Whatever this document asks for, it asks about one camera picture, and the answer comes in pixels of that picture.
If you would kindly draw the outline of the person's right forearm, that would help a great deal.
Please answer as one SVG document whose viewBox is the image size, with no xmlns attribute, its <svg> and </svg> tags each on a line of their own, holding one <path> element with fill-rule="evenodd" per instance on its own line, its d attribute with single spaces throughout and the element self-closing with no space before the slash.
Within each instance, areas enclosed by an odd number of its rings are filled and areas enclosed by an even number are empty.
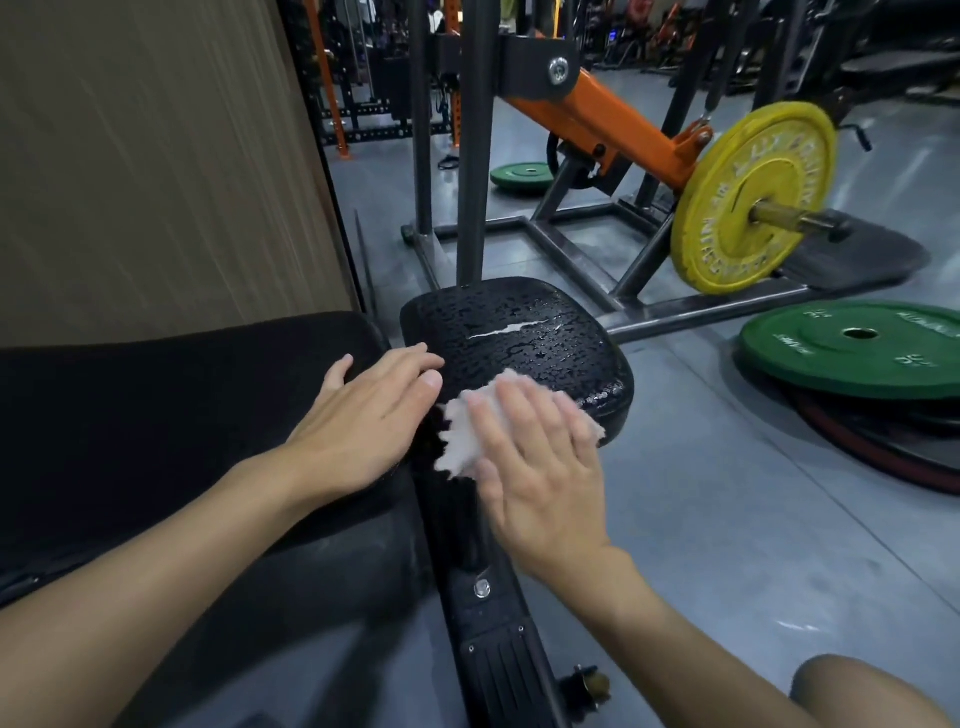
<svg viewBox="0 0 960 728">
<path fill-rule="evenodd" d="M 659 596 L 626 551 L 603 544 L 520 563 L 594 637 L 664 728 L 819 728 Z"/>
</svg>

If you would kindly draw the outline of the orange and black power rack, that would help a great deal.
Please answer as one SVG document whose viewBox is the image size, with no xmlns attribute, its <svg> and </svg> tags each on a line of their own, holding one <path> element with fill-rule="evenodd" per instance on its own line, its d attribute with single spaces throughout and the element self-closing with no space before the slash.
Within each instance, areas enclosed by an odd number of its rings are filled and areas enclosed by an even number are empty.
<svg viewBox="0 0 960 728">
<path fill-rule="evenodd" d="M 318 144 L 413 138 L 409 0 L 275 0 Z"/>
</svg>

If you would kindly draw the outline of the person's left hand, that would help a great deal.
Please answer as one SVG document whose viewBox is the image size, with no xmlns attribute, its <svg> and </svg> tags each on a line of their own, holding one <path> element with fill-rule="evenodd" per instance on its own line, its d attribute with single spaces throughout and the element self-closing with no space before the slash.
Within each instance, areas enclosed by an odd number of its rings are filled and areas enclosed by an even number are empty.
<svg viewBox="0 0 960 728">
<path fill-rule="evenodd" d="M 394 348 L 353 379 L 336 406 L 319 409 L 319 396 L 279 449 L 291 478 L 291 499 L 313 511 L 375 483 L 396 467 L 412 445 L 443 385 L 441 369 L 428 370 L 399 401 L 376 392 L 376 365 L 386 355 L 436 355 L 426 344 Z"/>
</svg>

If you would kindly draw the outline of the black wet seat pad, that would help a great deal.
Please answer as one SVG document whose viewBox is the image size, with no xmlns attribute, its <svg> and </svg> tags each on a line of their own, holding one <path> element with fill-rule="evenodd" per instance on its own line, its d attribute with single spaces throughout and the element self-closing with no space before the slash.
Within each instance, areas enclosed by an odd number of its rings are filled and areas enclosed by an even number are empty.
<svg viewBox="0 0 960 728">
<path fill-rule="evenodd" d="M 444 359 L 442 406 L 510 369 L 570 395 L 605 430 L 602 445 L 624 428 L 635 394 L 625 354 L 550 283 L 512 276 L 448 287 L 406 302 L 399 321 L 407 345 Z"/>
</svg>

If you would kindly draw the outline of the black adjustment knob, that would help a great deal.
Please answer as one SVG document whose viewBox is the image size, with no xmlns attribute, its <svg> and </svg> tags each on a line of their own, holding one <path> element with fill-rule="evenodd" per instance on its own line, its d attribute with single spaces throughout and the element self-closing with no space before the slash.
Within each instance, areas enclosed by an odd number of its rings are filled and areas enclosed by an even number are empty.
<svg viewBox="0 0 960 728">
<path fill-rule="evenodd" d="M 599 713 L 611 700 L 610 678 L 596 665 L 576 664 L 570 674 L 558 679 L 558 690 L 570 722 L 574 723 Z"/>
</svg>

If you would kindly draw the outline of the black bench back pad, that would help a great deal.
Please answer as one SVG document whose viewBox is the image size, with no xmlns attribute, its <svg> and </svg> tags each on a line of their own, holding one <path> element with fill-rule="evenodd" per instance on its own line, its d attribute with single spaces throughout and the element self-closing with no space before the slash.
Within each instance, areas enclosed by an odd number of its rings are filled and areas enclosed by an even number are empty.
<svg viewBox="0 0 960 728">
<path fill-rule="evenodd" d="M 0 608 L 282 445 L 330 367 L 390 350 L 355 312 L 153 341 L 0 349 Z"/>
</svg>

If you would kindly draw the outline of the small green weight plate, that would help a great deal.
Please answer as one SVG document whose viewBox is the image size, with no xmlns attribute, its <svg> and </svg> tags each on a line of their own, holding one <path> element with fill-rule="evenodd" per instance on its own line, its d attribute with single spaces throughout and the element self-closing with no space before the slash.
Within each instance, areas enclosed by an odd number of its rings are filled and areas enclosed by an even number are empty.
<svg viewBox="0 0 960 728">
<path fill-rule="evenodd" d="M 488 178 L 500 191 L 520 196 L 543 195 L 554 182 L 550 166 L 542 161 L 495 167 L 489 171 Z"/>
</svg>

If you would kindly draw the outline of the black gym machines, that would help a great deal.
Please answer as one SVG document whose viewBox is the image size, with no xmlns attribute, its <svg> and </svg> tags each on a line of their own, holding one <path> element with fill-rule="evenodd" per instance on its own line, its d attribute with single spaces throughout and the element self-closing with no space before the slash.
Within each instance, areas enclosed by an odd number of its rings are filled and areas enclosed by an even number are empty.
<svg viewBox="0 0 960 728">
<path fill-rule="evenodd" d="M 579 0 L 587 69 L 669 77 L 754 104 L 864 104 L 960 77 L 960 0 Z"/>
</svg>

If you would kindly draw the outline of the person's right hand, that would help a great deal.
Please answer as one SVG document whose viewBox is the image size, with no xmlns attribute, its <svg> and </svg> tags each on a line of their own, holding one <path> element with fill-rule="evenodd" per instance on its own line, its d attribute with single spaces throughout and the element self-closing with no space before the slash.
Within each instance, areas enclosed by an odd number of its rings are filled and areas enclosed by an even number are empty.
<svg viewBox="0 0 960 728">
<path fill-rule="evenodd" d="M 594 421 L 568 394 L 539 385 L 558 408 L 558 464 L 551 468 L 524 460 L 485 400 L 472 394 L 467 401 L 482 457 L 497 467 L 508 490 L 510 527 L 492 528 L 494 536 L 525 573 L 556 588 L 593 564 L 611 540 L 604 473 L 602 488 L 584 488 L 574 479 L 573 428 L 594 428 Z"/>
</svg>

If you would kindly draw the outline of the metal barbell sleeve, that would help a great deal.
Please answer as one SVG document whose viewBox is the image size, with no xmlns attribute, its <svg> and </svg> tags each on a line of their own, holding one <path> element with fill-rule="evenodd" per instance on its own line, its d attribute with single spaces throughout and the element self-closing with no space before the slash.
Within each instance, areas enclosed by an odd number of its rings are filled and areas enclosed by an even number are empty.
<svg viewBox="0 0 960 728">
<path fill-rule="evenodd" d="M 759 200 L 750 209 L 750 223 L 771 226 L 805 237 L 839 243 L 854 233 L 851 218 L 832 209 L 807 210 L 773 200 Z"/>
</svg>

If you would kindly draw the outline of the person's left forearm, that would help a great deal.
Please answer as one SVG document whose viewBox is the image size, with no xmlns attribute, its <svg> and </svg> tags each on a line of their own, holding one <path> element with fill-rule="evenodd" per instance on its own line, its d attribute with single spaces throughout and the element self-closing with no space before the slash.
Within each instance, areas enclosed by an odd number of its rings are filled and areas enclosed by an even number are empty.
<svg viewBox="0 0 960 728">
<path fill-rule="evenodd" d="M 321 449 L 234 467 L 173 516 L 0 610 L 0 728 L 111 728 L 178 641 L 325 498 Z"/>
</svg>

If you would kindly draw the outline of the yellow weight plate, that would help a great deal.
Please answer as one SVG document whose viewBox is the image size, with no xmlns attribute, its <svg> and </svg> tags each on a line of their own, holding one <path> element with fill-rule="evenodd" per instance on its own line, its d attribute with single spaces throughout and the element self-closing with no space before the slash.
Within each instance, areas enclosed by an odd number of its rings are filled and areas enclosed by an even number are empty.
<svg viewBox="0 0 960 728">
<path fill-rule="evenodd" d="M 772 103 L 735 122 L 706 150 L 679 196 L 670 243 L 678 276 L 709 296 L 769 277 L 802 236 L 756 221 L 754 207 L 821 213 L 836 148 L 834 122 L 814 103 Z"/>
</svg>

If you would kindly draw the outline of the black bench frame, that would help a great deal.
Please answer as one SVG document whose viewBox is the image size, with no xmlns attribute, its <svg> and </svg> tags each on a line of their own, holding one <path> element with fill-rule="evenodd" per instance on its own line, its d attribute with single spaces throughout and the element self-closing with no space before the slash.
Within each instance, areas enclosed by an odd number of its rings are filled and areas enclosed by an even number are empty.
<svg viewBox="0 0 960 728">
<path fill-rule="evenodd" d="M 473 480 L 410 465 L 470 728 L 572 728 L 520 580 Z"/>
</svg>

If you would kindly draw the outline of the black and red weight plate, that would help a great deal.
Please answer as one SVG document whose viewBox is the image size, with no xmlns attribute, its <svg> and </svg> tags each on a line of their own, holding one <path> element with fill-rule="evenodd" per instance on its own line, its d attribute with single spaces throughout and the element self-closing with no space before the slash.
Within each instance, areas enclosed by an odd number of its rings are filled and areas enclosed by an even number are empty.
<svg viewBox="0 0 960 728">
<path fill-rule="evenodd" d="M 746 365 L 738 370 L 846 455 L 895 480 L 960 499 L 960 396 L 848 396 L 788 384 Z"/>
</svg>

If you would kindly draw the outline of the white cleaning cloth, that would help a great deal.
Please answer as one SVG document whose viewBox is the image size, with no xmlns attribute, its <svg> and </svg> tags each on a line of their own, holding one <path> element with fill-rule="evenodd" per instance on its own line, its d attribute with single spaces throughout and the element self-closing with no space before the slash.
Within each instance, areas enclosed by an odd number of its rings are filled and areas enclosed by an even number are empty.
<svg viewBox="0 0 960 728">
<path fill-rule="evenodd" d="M 462 390 L 456 397 L 439 406 L 447 428 L 438 436 L 445 444 L 443 453 L 434 464 L 436 472 L 446 472 L 450 479 L 469 478 L 474 474 L 476 463 L 485 455 L 484 446 L 474 428 L 469 407 L 469 396 L 474 395 L 486 402 L 502 429 L 512 434 L 512 425 L 504 414 L 498 398 L 497 381 L 518 381 L 525 376 L 512 369 L 505 369 L 491 381 L 475 390 Z"/>
</svg>

